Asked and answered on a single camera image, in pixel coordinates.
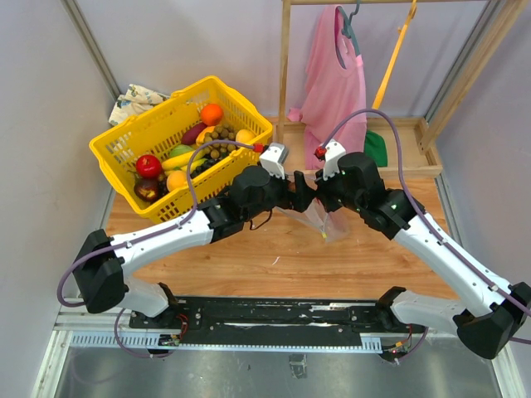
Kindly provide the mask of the clear zip top bag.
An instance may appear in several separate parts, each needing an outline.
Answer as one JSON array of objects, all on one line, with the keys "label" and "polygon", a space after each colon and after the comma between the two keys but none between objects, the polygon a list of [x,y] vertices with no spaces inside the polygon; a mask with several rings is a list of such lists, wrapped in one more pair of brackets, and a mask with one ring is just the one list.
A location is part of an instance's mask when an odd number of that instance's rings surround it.
[{"label": "clear zip top bag", "polygon": [[314,199],[302,213],[279,207],[277,210],[281,214],[318,231],[327,244],[346,238],[350,232],[348,222],[342,214],[339,211],[327,212],[318,199]]}]

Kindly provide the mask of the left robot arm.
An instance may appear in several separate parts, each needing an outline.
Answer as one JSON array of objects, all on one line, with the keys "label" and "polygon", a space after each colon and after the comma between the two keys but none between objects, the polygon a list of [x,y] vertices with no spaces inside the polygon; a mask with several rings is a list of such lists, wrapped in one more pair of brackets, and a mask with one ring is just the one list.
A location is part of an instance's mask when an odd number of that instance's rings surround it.
[{"label": "left robot arm", "polygon": [[148,316],[160,328],[172,326],[178,308],[164,284],[131,278],[137,269],[188,248],[209,245],[242,231],[262,212],[279,207],[304,212],[316,196],[302,172],[294,179],[249,166],[215,197],[182,216],[129,234],[110,237],[102,229],[85,239],[72,271],[89,313],[114,307]]}]

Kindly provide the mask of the yellow lemon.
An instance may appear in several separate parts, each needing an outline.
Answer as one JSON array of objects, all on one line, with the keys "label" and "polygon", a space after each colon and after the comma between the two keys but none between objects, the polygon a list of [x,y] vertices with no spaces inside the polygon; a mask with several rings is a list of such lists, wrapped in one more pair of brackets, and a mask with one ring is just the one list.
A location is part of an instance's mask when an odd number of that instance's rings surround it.
[{"label": "yellow lemon", "polygon": [[249,144],[256,138],[254,132],[248,129],[240,129],[237,131],[235,141],[238,143]]}]

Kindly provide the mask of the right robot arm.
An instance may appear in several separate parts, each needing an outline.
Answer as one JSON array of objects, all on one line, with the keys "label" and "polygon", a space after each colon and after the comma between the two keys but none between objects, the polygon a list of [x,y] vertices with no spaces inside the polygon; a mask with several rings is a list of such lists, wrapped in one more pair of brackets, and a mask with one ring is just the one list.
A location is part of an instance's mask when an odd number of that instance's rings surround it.
[{"label": "right robot arm", "polygon": [[365,153],[318,149],[319,199],[326,210],[357,212],[427,264],[458,295],[456,300],[389,289],[379,300],[378,326],[387,332],[403,324],[452,334],[474,354],[494,359],[530,315],[530,287],[510,283],[457,245],[405,188],[388,189]]}]

